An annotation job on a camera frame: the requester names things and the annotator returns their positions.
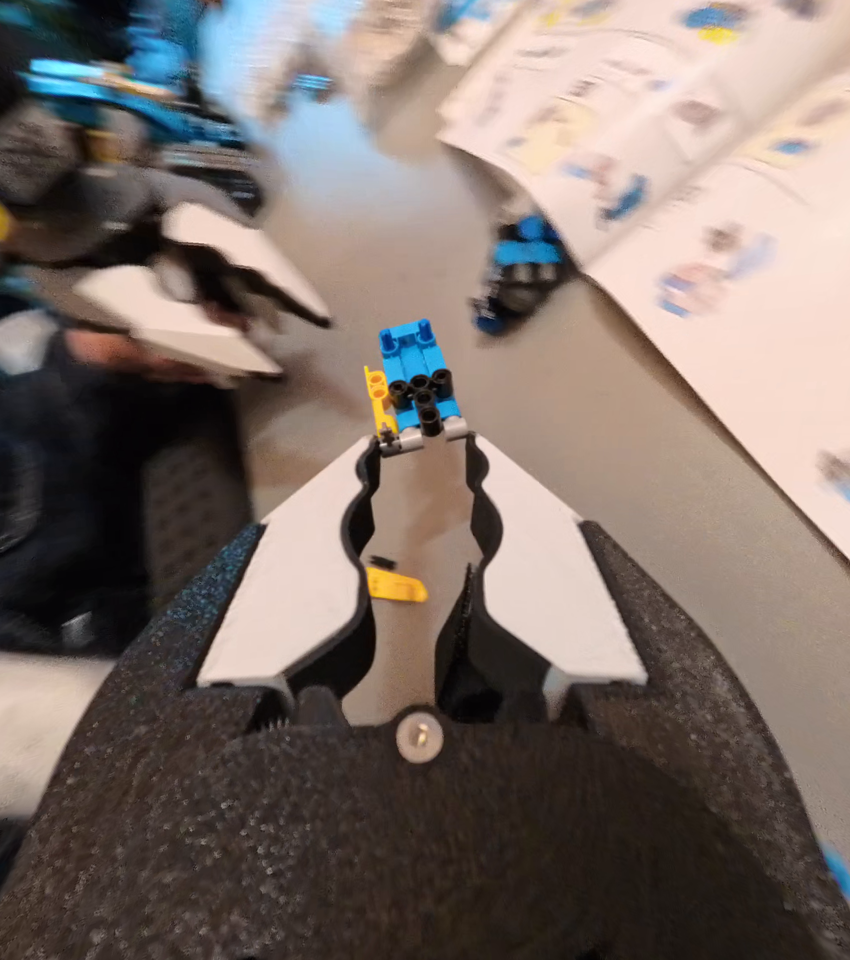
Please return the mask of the blue-yellow brick assembly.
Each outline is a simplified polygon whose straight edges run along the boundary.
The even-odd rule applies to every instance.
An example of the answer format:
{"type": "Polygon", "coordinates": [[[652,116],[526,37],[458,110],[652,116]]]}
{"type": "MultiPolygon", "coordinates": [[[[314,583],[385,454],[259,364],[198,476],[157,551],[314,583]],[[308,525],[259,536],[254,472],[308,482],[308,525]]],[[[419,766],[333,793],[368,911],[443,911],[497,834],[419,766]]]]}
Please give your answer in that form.
{"type": "Polygon", "coordinates": [[[399,430],[421,428],[428,439],[464,439],[467,419],[455,397],[451,368],[446,364],[431,320],[419,320],[379,332],[381,368],[389,382],[399,430]]]}

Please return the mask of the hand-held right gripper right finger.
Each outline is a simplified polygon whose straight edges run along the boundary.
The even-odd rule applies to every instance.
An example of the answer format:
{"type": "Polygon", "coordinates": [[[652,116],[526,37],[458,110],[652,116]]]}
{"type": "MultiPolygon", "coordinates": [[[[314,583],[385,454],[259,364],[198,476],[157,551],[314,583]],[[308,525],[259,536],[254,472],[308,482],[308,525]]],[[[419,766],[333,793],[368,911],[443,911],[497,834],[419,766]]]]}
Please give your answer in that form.
{"type": "Polygon", "coordinates": [[[436,644],[443,713],[564,713],[580,687],[644,692],[650,671],[583,516],[490,439],[469,433],[480,561],[436,644]]]}

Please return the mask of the open instruction booklet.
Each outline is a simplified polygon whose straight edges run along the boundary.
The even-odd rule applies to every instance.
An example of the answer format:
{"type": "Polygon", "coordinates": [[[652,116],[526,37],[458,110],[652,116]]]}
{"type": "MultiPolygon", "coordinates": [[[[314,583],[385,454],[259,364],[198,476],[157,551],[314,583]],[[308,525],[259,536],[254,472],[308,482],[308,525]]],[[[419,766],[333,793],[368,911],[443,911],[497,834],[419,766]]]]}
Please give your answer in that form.
{"type": "Polygon", "coordinates": [[[539,1],[442,116],[850,562],[850,1],[539,1]]]}

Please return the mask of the person's left hand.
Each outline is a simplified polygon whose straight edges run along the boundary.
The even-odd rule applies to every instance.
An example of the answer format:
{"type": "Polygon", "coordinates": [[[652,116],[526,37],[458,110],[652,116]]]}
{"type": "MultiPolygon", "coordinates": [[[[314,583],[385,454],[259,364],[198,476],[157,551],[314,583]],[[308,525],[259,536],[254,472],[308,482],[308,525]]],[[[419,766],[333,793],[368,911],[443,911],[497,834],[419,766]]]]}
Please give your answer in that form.
{"type": "Polygon", "coordinates": [[[127,333],[67,328],[62,347],[77,369],[102,381],[228,389],[203,367],[167,357],[127,333]]]}

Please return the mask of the person's white shirt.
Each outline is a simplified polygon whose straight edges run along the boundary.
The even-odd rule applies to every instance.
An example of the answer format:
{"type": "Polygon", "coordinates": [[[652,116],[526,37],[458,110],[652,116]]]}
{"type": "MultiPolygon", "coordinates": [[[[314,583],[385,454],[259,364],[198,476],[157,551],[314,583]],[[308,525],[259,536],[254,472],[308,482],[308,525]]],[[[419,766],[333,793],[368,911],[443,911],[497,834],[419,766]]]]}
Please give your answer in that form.
{"type": "Polygon", "coordinates": [[[0,652],[0,818],[31,817],[116,662],[0,652]]]}

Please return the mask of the blue tracked toy assembly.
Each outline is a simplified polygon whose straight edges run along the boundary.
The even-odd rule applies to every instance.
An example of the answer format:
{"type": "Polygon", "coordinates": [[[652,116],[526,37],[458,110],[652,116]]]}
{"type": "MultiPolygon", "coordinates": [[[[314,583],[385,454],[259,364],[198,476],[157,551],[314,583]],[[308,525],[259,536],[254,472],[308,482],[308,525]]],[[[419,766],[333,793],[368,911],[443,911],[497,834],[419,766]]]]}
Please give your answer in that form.
{"type": "Polygon", "coordinates": [[[576,275],[575,260],[541,213],[501,223],[472,299],[472,320],[482,332],[498,335],[529,320],[576,275]]]}

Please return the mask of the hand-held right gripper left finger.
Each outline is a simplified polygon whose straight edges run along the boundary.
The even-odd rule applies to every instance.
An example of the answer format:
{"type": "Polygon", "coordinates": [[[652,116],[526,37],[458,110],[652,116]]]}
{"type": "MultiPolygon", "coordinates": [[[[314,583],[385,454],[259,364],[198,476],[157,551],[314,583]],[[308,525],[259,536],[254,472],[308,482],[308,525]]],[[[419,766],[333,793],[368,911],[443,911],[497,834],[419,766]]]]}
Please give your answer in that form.
{"type": "Polygon", "coordinates": [[[376,626],[361,554],[375,533],[379,441],[361,436],[263,522],[217,626],[198,687],[307,687],[339,698],[367,676],[376,626]]]}

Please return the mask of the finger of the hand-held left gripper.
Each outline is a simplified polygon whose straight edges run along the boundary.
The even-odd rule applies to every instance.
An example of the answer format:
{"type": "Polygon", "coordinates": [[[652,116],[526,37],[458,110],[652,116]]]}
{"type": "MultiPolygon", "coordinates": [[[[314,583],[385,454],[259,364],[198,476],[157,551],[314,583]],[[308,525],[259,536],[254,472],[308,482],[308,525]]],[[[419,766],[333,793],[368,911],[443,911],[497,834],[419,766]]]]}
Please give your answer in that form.
{"type": "Polygon", "coordinates": [[[74,285],[74,293],[125,324],[131,336],[152,350],[199,367],[214,379],[285,375],[242,329],[218,324],[202,306],[170,296],[150,267],[91,270],[74,285]]]}
{"type": "Polygon", "coordinates": [[[252,293],[317,326],[333,324],[311,281],[257,227],[186,200],[163,213],[163,236],[191,270],[200,300],[239,311],[241,295],[252,293]]]}

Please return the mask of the grey desk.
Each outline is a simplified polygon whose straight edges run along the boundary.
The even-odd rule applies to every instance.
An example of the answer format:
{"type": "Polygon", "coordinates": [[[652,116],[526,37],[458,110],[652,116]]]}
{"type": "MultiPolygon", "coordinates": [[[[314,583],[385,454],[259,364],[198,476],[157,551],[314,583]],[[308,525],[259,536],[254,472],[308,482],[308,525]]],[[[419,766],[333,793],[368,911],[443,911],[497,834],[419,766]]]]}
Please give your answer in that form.
{"type": "Polygon", "coordinates": [[[431,318],[468,423],[601,522],[708,633],[850,868],[849,566],[589,285],[508,338],[474,328],[498,196],[435,137],[454,77],[415,77],[372,127],[345,98],[304,98],[264,133],[279,167],[266,232],[336,326],[289,320],[286,381],[241,394],[256,516],[371,430],[379,329],[431,318]]]}

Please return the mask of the yellow building piece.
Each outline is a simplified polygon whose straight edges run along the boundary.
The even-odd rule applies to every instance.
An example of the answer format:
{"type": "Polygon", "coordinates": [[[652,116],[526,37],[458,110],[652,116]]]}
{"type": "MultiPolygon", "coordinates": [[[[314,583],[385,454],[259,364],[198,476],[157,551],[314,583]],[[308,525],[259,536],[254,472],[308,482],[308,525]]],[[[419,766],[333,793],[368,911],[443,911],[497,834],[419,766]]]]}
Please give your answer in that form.
{"type": "Polygon", "coordinates": [[[375,432],[383,446],[393,446],[400,439],[388,376],[382,369],[364,367],[367,390],[370,393],[375,419],[375,432]]]}
{"type": "Polygon", "coordinates": [[[372,598],[390,602],[422,604],[429,599],[429,591],[424,581],[393,569],[368,566],[367,579],[372,598]]]}

